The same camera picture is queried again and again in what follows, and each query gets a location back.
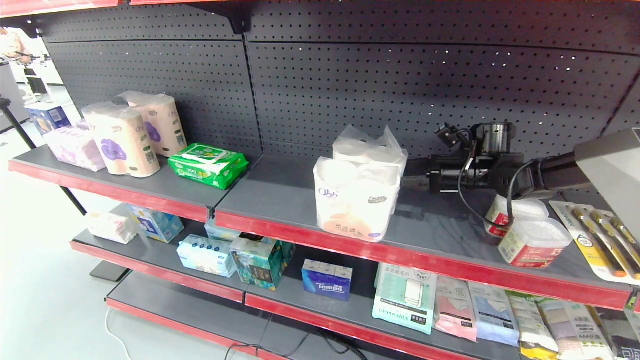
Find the tempo tissue pack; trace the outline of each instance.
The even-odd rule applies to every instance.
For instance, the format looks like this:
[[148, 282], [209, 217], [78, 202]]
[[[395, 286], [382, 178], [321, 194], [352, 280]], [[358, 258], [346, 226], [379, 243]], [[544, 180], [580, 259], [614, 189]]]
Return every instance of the tempo tissue pack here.
[[192, 143], [169, 158], [169, 166], [180, 177], [226, 189], [249, 162], [239, 152]]
[[125, 205], [133, 219], [137, 221], [140, 227], [145, 231], [148, 238], [152, 238], [163, 243], [170, 243], [176, 235], [184, 230], [182, 221], [180, 221], [180, 218], [175, 215], [141, 208], [130, 204]]
[[380, 263], [374, 318], [431, 334], [438, 276]]
[[520, 331], [504, 290], [476, 282], [468, 285], [476, 312], [477, 337], [517, 347]]
[[240, 280], [276, 291], [285, 263], [279, 240], [257, 236], [256, 240], [237, 238], [230, 246]]
[[305, 291], [348, 301], [351, 291], [352, 268], [306, 259], [302, 266]]
[[227, 241], [191, 234], [180, 241], [177, 251], [186, 268], [232, 277], [236, 264], [229, 252], [230, 245]]

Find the black cable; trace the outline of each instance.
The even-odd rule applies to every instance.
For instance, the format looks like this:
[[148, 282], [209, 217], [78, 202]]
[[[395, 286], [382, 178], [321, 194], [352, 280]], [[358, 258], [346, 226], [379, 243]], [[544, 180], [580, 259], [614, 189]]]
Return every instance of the black cable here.
[[[472, 154], [469, 153], [469, 159], [467, 160], [467, 162], [469, 162], [469, 160], [471, 159]], [[516, 182], [516, 178], [518, 177], [518, 175], [520, 175], [520, 173], [526, 169], [529, 165], [535, 163], [537, 160], [530, 160], [527, 161], [526, 163], [524, 163], [521, 167], [518, 168], [518, 170], [516, 170], [516, 172], [513, 174], [513, 177], [511, 178], [511, 181], [509, 182], [509, 190], [507, 192], [507, 217], [509, 218], [509, 221], [504, 224], [496, 224], [495, 222], [489, 221], [487, 219], [485, 219], [483, 216], [481, 216], [476, 210], [474, 210], [471, 205], [469, 205], [469, 203], [467, 202], [467, 200], [465, 199], [465, 196], [462, 194], [462, 175], [467, 171], [465, 170], [466, 168], [466, 164], [465, 167], [463, 167], [460, 170], [460, 173], [458, 174], [458, 195], [460, 195], [460, 199], [462, 200], [462, 203], [464, 203], [464, 205], [466, 205], [466, 207], [471, 210], [471, 212], [481, 218], [484, 222], [486, 222], [487, 224], [491, 225], [491, 226], [495, 226], [498, 227], [499, 229], [508, 229], [512, 224], [513, 224], [513, 204], [511, 203], [512, 198], [513, 198], [513, 185]]]
[[[255, 356], [258, 356], [258, 350], [263, 350], [266, 352], [270, 352], [274, 355], [280, 356], [280, 357], [286, 357], [289, 358], [289, 356], [292, 356], [293, 354], [295, 354], [298, 350], [300, 350], [300, 348], [302, 347], [302, 344], [304, 344], [304, 342], [307, 340], [307, 338], [309, 337], [309, 335], [311, 334], [318, 334], [320, 336], [322, 336], [322, 338], [326, 341], [326, 343], [329, 345], [329, 347], [336, 353], [336, 354], [340, 354], [340, 355], [344, 355], [347, 352], [351, 351], [352, 353], [354, 353], [357, 357], [359, 357], [361, 360], [367, 360], [367, 357], [356, 347], [354, 347], [353, 345], [350, 345], [348, 343], [346, 343], [345, 341], [340, 340], [338, 337], [332, 335], [332, 334], [325, 334], [322, 331], [318, 331], [318, 330], [313, 330], [313, 331], [309, 331], [308, 333], [306, 333], [305, 337], [302, 338], [302, 340], [300, 340], [300, 342], [298, 343], [298, 346], [296, 346], [296, 348], [292, 351], [289, 352], [288, 354], [278, 354], [277, 352], [271, 351], [261, 345], [231, 345], [228, 349], [227, 349], [227, 354], [225, 355], [225, 360], [228, 359], [229, 354], [231, 353], [231, 350], [234, 348], [240, 348], [240, 347], [252, 347], [255, 348]], [[331, 344], [329, 342], [329, 340], [332, 340], [336, 343], [338, 343], [339, 345], [342, 345], [345, 347], [344, 350], [338, 350], [336, 349], [333, 344]]]

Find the pegboard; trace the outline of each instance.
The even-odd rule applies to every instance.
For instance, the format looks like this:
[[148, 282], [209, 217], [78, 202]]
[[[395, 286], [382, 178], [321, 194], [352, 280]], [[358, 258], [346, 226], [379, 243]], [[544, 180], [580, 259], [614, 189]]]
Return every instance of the pegboard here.
[[187, 5], [118, 6], [38, 18], [48, 44], [105, 40], [242, 40], [228, 20]]
[[640, 54], [635, 1], [258, 1], [249, 41], [554, 47]]
[[248, 54], [264, 141], [312, 151], [348, 124], [378, 136], [389, 125], [412, 157], [448, 151], [433, 134], [443, 122], [510, 121], [513, 151], [571, 151], [600, 134], [640, 67], [635, 56], [486, 45], [249, 43]]
[[76, 42], [47, 48], [78, 109], [126, 90], [166, 93], [176, 98], [190, 142], [207, 142], [209, 133], [259, 144], [241, 42]]
[[605, 135], [617, 133], [630, 127], [640, 127], [640, 81], [638, 81], [638, 76], [634, 79], [634, 86], [631, 88], [625, 102], [620, 106], [620, 110], [609, 126], [607, 126]]

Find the pink towel package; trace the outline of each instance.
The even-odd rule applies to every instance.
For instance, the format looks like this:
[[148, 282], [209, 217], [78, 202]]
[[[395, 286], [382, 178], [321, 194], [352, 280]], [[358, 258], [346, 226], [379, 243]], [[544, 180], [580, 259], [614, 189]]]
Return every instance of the pink towel package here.
[[476, 341], [477, 325], [467, 282], [438, 276], [436, 330]]
[[61, 127], [42, 136], [56, 158], [63, 163], [91, 171], [106, 167], [91, 133], [79, 127]]

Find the green packaging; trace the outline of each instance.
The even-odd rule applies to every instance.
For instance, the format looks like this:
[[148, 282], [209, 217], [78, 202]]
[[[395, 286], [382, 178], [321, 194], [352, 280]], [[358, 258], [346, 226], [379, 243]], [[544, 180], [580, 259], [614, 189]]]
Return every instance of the green packaging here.
[[249, 162], [244, 155], [203, 143], [192, 143], [169, 158], [169, 166], [180, 177], [226, 189]]

